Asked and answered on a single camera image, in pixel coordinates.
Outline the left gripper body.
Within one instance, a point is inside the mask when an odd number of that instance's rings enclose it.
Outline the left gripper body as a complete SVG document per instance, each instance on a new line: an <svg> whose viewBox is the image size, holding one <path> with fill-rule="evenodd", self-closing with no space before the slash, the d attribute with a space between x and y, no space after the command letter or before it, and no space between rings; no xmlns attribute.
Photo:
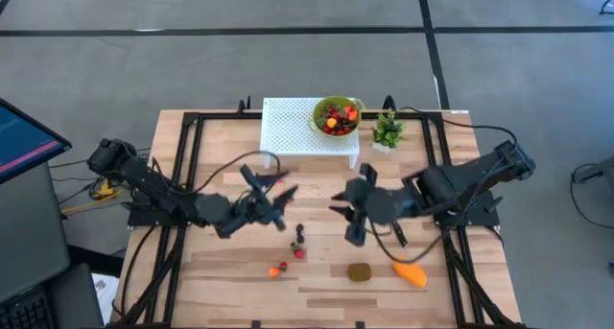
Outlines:
<svg viewBox="0 0 614 329"><path fill-rule="evenodd" d="M283 220L285 203L280 197L269 201L267 198L257 199L249 196L239 200L234 209L247 223L273 224L278 231L286 229Z"/></svg>

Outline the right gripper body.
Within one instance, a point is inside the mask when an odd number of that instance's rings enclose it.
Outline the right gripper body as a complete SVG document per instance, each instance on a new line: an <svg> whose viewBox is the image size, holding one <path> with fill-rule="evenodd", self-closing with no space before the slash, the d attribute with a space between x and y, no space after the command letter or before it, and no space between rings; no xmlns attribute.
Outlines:
<svg viewBox="0 0 614 329"><path fill-rule="evenodd" d="M383 212L379 208L378 204L375 203L375 188L362 200L345 200L349 203L349 207L354 209L356 212L360 212L365 214L375 223L383 223L384 216Z"/></svg>

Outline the brown toy kiwi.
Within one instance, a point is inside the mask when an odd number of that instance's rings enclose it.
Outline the brown toy kiwi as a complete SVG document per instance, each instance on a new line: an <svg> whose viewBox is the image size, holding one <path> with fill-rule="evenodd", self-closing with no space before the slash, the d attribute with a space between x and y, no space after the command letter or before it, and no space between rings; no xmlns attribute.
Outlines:
<svg viewBox="0 0 614 329"><path fill-rule="evenodd" d="M367 282L372 278L372 269L369 263L354 263L347 266L347 277L353 282Z"/></svg>

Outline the orange toy mango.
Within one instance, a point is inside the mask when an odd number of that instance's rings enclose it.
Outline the orange toy mango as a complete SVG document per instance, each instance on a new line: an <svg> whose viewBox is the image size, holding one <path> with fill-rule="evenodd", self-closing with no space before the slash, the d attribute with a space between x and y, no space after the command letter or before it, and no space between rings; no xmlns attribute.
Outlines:
<svg viewBox="0 0 614 329"><path fill-rule="evenodd" d="M428 283L428 276L418 264L402 264L393 262L392 268L396 274L418 288L424 288Z"/></svg>

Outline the green plastic colander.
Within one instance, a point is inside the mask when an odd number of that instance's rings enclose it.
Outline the green plastic colander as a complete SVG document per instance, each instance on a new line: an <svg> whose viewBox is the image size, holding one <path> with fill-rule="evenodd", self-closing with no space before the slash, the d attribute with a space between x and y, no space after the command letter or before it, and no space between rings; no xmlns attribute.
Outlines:
<svg viewBox="0 0 614 329"><path fill-rule="evenodd" d="M347 113L344 112L344 106L352 106L353 110L357 110L359 112L359 116L356 121L350 121L347 118ZM332 138L345 138L348 137L353 132L358 130L358 126L361 124L362 119L362 111L365 106L359 99L351 99L343 96L331 96L326 97L319 100L311 114L311 118L309 119L309 127L312 131L324 135L326 137ZM337 122L337 125L331 129L330 134L323 132L322 128L326 125L327 120L329 119L329 110L336 109L342 118L345 118L348 121L346 126L342 126L340 121ZM337 136L336 129L343 129L344 135Z"/></svg>

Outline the black kitchen knife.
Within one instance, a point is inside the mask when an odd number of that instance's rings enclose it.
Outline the black kitchen knife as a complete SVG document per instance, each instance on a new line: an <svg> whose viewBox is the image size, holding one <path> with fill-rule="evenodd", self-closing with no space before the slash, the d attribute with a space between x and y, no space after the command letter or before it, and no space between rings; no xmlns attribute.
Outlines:
<svg viewBox="0 0 614 329"><path fill-rule="evenodd" d="M397 221L393 221L390 224L392 231L394 232L399 244L401 247L406 247L408 245L408 240L405 237L404 231L400 224Z"/></svg>

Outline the white perforated shelf riser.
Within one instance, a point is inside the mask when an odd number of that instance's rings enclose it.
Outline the white perforated shelf riser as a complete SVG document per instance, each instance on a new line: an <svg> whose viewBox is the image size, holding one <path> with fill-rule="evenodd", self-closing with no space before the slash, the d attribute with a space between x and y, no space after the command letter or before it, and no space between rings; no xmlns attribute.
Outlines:
<svg viewBox="0 0 614 329"><path fill-rule="evenodd" d="M260 149L277 156L347 156L356 167L360 154L358 129L349 134L326 134L316 124L317 105L324 98L265 98L263 100Z"/></svg>

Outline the small potted green plant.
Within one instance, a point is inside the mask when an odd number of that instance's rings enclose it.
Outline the small potted green plant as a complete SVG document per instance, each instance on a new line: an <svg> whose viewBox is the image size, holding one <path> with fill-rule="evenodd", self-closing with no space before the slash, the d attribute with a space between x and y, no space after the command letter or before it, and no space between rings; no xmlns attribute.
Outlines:
<svg viewBox="0 0 614 329"><path fill-rule="evenodd" d="M379 113L372 131L373 148L382 153L392 152L403 138L404 130L405 124L396 120L393 110Z"/></svg>

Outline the yellow tool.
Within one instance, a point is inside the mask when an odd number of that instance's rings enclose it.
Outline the yellow tool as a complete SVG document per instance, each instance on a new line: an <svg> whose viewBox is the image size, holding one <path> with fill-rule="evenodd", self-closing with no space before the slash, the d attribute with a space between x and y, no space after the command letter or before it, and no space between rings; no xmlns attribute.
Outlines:
<svg viewBox="0 0 614 329"><path fill-rule="evenodd" d="M77 212L83 212L86 209L94 209L96 206L105 203L110 200L114 200L120 194L119 190L115 190L109 181L104 181L100 187L93 187L92 198L93 201L82 204L79 206L74 206L70 208L65 208L61 210L62 215L72 215Z"/></svg>

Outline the white paper sheet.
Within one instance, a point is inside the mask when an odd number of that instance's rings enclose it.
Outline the white paper sheet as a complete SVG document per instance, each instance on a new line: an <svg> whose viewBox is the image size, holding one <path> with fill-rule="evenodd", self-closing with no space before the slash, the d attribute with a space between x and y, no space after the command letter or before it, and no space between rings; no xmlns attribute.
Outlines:
<svg viewBox="0 0 614 329"><path fill-rule="evenodd" d="M92 280L104 324L109 324L113 313L113 301L119 287L119 279L114 276L92 273Z"/></svg>

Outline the computer monitor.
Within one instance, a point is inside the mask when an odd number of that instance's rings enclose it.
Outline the computer monitor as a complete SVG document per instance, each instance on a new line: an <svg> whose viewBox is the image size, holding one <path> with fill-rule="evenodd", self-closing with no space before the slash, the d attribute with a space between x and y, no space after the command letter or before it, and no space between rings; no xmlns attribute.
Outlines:
<svg viewBox="0 0 614 329"><path fill-rule="evenodd" d="M66 138L0 98L0 184L71 149Z"/></svg>

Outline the black keyboard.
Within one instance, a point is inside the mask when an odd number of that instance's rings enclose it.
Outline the black keyboard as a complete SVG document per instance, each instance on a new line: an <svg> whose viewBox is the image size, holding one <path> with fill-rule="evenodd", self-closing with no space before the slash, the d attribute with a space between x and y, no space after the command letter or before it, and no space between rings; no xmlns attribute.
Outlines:
<svg viewBox="0 0 614 329"><path fill-rule="evenodd" d="M0 329L54 329L47 294L41 287L0 303Z"/></svg>

